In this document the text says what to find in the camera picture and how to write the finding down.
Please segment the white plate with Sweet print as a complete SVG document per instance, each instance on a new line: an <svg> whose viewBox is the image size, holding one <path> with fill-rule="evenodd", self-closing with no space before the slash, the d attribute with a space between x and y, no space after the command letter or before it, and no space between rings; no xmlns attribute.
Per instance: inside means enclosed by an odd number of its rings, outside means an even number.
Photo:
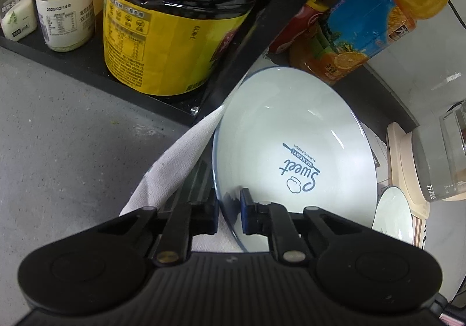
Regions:
<svg viewBox="0 0 466 326"><path fill-rule="evenodd" d="M320 79L274 66L246 75L213 139L213 178L227 235L243 252L264 252L264 236L243 232L239 195L300 213L316 206L370 227L377 178L363 128Z"/></svg>

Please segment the small white plate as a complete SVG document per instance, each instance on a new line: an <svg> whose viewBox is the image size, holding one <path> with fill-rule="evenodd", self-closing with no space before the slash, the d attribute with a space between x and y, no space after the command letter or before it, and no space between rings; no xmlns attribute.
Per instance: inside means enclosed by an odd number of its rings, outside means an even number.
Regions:
<svg viewBox="0 0 466 326"><path fill-rule="evenodd" d="M387 187L377 204L372 229L413 244L412 213L404 193L396 186Z"/></svg>

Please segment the patterned table cloth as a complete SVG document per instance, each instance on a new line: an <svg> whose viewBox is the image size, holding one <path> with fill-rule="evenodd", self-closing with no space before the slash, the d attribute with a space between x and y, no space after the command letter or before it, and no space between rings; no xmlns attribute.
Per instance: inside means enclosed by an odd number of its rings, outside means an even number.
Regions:
<svg viewBox="0 0 466 326"><path fill-rule="evenodd" d="M122 216L144 206L158 209L164 206L200 159L225 110L224 105L215 109L186 131L154 162L120 212ZM196 252L241 253L243 251L229 231L224 218L220 218L218 231L214 235L194 237L192 248Z"/></svg>

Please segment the cream kettle base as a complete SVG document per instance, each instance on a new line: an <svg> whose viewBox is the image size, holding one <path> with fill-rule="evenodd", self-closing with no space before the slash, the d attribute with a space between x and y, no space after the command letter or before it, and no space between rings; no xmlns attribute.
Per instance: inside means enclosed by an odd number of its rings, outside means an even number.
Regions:
<svg viewBox="0 0 466 326"><path fill-rule="evenodd" d="M397 122L388 125L390 182L399 187L414 217L427 220L430 205L421 190L412 148L412 132L406 133Z"/></svg>

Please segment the glass kettle with cream lid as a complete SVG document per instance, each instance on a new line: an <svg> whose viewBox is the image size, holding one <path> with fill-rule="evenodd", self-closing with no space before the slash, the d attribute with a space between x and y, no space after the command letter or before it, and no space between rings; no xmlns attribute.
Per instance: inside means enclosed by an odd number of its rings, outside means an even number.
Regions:
<svg viewBox="0 0 466 326"><path fill-rule="evenodd" d="M428 202L465 199L465 101L412 132L420 189Z"/></svg>

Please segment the black shelf rack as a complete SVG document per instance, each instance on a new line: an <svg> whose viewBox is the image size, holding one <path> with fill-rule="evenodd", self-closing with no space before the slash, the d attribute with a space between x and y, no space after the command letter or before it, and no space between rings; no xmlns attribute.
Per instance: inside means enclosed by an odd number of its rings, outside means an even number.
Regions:
<svg viewBox="0 0 466 326"><path fill-rule="evenodd" d="M306 0L103 0L66 53L36 30L1 46L184 124L220 105Z"/></svg>

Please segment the large soy sauce bottle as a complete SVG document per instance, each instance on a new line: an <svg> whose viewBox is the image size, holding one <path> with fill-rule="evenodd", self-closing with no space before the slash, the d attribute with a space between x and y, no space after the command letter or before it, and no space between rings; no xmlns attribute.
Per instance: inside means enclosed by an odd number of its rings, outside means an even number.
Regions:
<svg viewBox="0 0 466 326"><path fill-rule="evenodd" d="M104 60L111 75L151 96L206 82L256 0L104 0Z"/></svg>

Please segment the orange juice bottle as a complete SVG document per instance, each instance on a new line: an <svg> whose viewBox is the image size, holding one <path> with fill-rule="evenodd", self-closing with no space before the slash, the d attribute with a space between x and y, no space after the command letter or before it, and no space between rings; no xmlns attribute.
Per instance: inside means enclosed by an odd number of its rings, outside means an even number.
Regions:
<svg viewBox="0 0 466 326"><path fill-rule="evenodd" d="M449 0L340 0L292 43L289 62L334 84L439 13Z"/></svg>

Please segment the red drink can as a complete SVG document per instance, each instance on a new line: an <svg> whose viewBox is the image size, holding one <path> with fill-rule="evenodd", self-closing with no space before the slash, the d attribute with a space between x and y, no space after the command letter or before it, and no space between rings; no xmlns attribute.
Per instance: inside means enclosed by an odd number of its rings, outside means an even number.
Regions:
<svg viewBox="0 0 466 326"><path fill-rule="evenodd" d="M329 0L307 0L301 10L269 46L269 53L280 54L292 45L316 20L329 9Z"/></svg>

